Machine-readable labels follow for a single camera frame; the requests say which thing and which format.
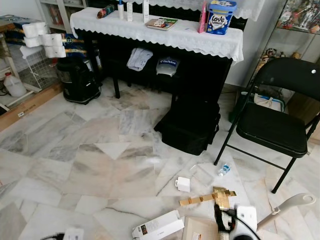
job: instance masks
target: chair seat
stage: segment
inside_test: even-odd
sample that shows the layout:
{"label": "chair seat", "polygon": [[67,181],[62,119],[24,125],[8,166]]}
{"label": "chair seat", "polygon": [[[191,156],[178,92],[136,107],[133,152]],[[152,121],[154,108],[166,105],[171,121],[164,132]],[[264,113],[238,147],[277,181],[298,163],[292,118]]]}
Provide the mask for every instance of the chair seat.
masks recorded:
{"label": "chair seat", "polygon": [[236,132],[252,142],[302,158],[308,151],[305,123],[283,112],[248,103]]}

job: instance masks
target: white wall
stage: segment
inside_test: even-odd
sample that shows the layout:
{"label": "white wall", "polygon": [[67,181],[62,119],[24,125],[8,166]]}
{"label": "white wall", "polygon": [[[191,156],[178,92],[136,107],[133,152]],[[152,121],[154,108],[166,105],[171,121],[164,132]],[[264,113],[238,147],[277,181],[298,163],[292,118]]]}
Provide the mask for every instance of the white wall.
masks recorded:
{"label": "white wall", "polygon": [[257,50],[269,28],[274,12],[278,9],[279,0],[266,0],[257,21],[248,20],[243,33],[244,61],[232,66],[226,83],[246,86],[246,75],[252,61],[257,55]]}
{"label": "white wall", "polygon": [[0,0],[0,16],[6,14],[42,20],[36,0]]}

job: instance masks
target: wire rack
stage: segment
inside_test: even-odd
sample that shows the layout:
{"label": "wire rack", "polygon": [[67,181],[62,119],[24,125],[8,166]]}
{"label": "wire rack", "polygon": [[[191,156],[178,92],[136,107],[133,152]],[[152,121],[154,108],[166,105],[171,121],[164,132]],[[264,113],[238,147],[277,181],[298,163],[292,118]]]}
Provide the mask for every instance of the wire rack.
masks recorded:
{"label": "wire rack", "polygon": [[10,52],[23,83],[43,90],[58,81],[52,60],[46,57],[44,49],[26,59],[22,58],[20,46],[10,46]]}

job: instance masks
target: black bag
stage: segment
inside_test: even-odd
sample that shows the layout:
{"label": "black bag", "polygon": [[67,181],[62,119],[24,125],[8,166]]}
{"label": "black bag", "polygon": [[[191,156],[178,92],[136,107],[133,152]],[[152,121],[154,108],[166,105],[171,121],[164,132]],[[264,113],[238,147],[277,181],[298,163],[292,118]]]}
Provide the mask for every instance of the black bag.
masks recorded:
{"label": "black bag", "polygon": [[179,98],[154,128],[162,142],[192,155],[200,155],[219,131],[220,107],[193,98]]}

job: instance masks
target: small water bottle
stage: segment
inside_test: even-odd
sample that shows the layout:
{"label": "small water bottle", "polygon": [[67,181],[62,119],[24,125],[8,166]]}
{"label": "small water bottle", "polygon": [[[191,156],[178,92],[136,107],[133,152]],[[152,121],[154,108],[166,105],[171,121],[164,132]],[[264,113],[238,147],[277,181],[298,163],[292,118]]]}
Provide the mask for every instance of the small water bottle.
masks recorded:
{"label": "small water bottle", "polygon": [[230,171],[230,164],[225,163],[223,167],[219,170],[218,175],[222,177],[226,175],[229,171]]}

